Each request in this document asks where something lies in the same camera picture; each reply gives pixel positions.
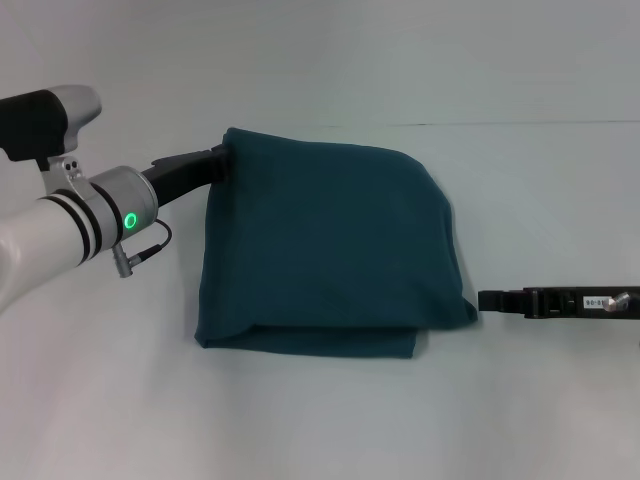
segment dark green cloth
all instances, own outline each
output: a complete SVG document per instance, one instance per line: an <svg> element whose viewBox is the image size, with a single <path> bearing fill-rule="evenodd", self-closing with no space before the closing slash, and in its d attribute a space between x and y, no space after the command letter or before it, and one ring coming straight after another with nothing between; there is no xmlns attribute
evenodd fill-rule
<svg viewBox="0 0 640 480"><path fill-rule="evenodd" d="M231 181L209 194L203 347L412 356L419 329L476 320L451 208L398 152L230 129Z"/></svg>

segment teal towel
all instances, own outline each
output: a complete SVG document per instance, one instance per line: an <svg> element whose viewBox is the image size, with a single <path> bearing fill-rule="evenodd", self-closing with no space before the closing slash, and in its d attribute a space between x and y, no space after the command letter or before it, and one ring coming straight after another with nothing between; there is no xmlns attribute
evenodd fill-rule
<svg viewBox="0 0 640 480"><path fill-rule="evenodd" d="M230 129L209 193L196 339L298 355L413 354L421 329L477 318L449 202L398 152Z"/></svg>

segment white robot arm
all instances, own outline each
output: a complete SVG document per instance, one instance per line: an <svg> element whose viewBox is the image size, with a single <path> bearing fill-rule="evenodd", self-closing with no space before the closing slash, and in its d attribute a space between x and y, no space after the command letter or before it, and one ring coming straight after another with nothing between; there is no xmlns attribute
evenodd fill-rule
<svg viewBox="0 0 640 480"><path fill-rule="evenodd" d="M96 92L65 85L0 100L0 148L9 160L35 160L47 195L0 219L0 312L54 276L111 249L121 277L167 242L128 258L121 241L157 220L158 208L205 184L228 178L224 146L152 162L144 172L120 166L86 178L63 156L79 130L102 110ZM163 222L169 238L171 230Z"/></svg>

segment cable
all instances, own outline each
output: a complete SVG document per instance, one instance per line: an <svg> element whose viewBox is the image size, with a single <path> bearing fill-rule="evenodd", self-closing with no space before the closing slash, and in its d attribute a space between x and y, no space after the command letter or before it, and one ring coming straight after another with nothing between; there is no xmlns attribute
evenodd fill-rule
<svg viewBox="0 0 640 480"><path fill-rule="evenodd" d="M173 232L171 231L171 227L169 227L169 225L167 225L166 223L164 223L162 220L160 220L159 218L156 218L156 223L159 223L160 225L162 225L166 230L167 230L167 239L162 243L162 245L160 245L160 248L164 248L167 245L169 245L169 242L171 241L171 239L173 238Z"/></svg>
<svg viewBox="0 0 640 480"><path fill-rule="evenodd" d="M169 227L169 225L167 225L162 220L159 220L157 218L156 218L156 223L162 225L165 228L165 230L167 231L166 240L161 244L154 245L153 247L149 247L146 250L143 250L140 253L137 253L136 255L131 257L129 259L129 265L131 267L135 267L136 265L140 265L145 260L148 260L149 258L153 257L156 253L158 253L164 247L169 245L169 242L171 241L171 238L173 238L173 232L171 231L171 227Z"/></svg>

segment white background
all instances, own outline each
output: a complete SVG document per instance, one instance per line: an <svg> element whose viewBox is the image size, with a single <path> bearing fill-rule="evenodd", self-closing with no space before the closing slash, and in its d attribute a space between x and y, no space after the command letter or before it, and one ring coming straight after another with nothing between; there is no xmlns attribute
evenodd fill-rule
<svg viewBox="0 0 640 480"><path fill-rule="evenodd" d="M378 145L455 210L465 294L638 284L635 0L1 0L0 96L99 91L87 174L238 126ZM43 194L0 163L0 213ZM207 191L0 317L7 479L637 479L640 322L483 316L408 361L202 350ZM163 235L125 242L137 251Z"/></svg>

